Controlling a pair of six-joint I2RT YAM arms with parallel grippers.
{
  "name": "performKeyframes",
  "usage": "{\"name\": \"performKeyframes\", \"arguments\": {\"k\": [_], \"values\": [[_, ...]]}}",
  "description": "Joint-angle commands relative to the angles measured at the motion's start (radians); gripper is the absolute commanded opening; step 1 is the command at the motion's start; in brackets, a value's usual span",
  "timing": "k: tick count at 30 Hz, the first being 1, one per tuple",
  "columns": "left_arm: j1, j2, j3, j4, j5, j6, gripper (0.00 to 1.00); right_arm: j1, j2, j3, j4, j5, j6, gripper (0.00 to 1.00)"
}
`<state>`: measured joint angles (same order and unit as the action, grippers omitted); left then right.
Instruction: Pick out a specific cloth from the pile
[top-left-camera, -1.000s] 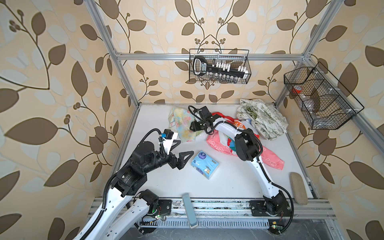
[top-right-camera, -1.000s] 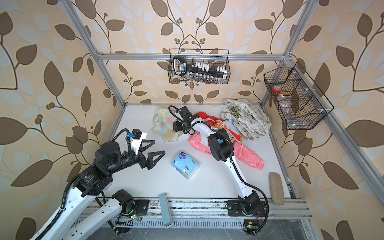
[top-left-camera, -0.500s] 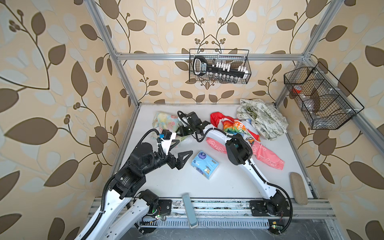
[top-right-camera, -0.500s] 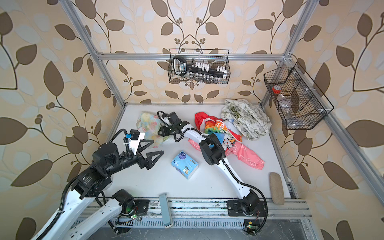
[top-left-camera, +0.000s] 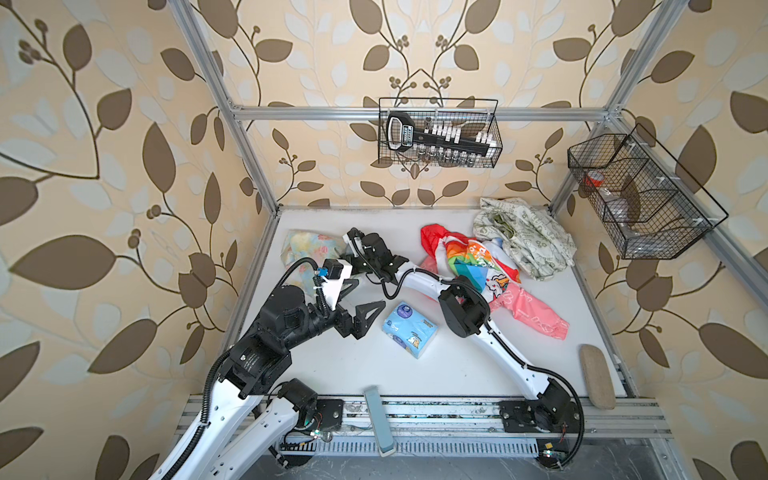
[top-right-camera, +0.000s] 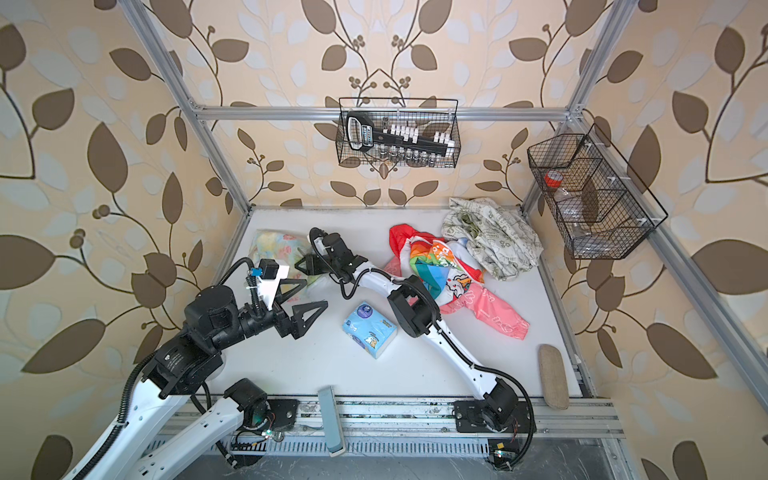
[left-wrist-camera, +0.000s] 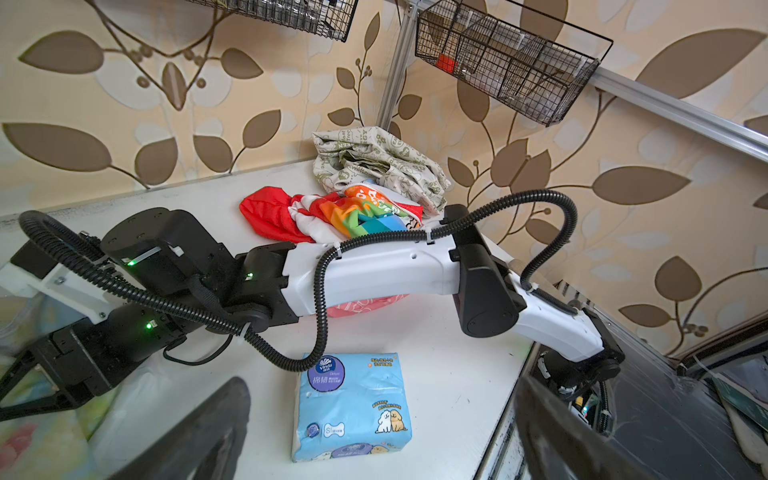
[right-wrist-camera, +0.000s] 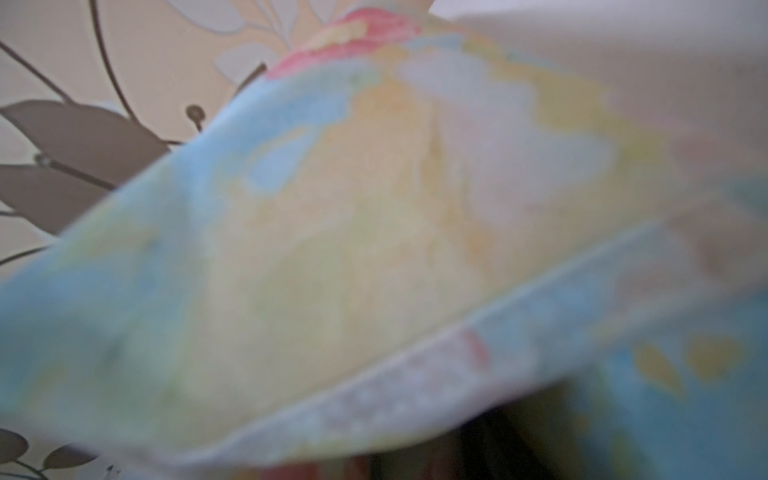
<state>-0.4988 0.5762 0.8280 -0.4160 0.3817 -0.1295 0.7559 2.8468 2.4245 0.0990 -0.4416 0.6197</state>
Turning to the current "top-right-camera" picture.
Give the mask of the pastel floral cloth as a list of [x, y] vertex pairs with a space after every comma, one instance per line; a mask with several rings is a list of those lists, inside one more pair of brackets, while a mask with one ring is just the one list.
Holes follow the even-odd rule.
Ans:
[[305, 237], [299, 237], [290, 232], [261, 230], [252, 239], [248, 256], [255, 264], [262, 259], [281, 261], [289, 266], [289, 279], [306, 280], [307, 286], [288, 300], [289, 304], [298, 304], [312, 299], [312, 284], [320, 279], [319, 276], [309, 276], [299, 271], [295, 264], [314, 251]]

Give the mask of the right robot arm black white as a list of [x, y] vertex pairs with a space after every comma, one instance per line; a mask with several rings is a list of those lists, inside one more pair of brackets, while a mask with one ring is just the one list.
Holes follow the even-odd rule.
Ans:
[[442, 319], [438, 304], [419, 277], [390, 274], [353, 253], [339, 234], [319, 227], [310, 229], [308, 241], [312, 252], [296, 262], [297, 270], [307, 275], [329, 275], [346, 300], [360, 287], [385, 297], [401, 329], [412, 338], [428, 341], [465, 377], [475, 394], [483, 429], [516, 435], [520, 426], [527, 428], [522, 445], [490, 454], [496, 469], [515, 469], [528, 453], [536, 432], [531, 397], [521, 382], [482, 365], [469, 352]]

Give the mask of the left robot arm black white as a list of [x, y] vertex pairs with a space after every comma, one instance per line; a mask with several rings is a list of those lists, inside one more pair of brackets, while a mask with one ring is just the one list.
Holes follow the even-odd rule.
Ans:
[[267, 393], [244, 378], [218, 400], [207, 382], [224, 364], [226, 349], [274, 329], [280, 337], [303, 337], [327, 309], [325, 300], [282, 306], [306, 287], [291, 279], [288, 266], [244, 257], [228, 269], [247, 267], [250, 302], [239, 306], [223, 281], [201, 290], [185, 308], [185, 322], [171, 340], [140, 360], [123, 388], [119, 410], [109, 428], [67, 473], [69, 479], [173, 479], [211, 448], [230, 463], [224, 440], [238, 431], [260, 440], [277, 436], [280, 415]]

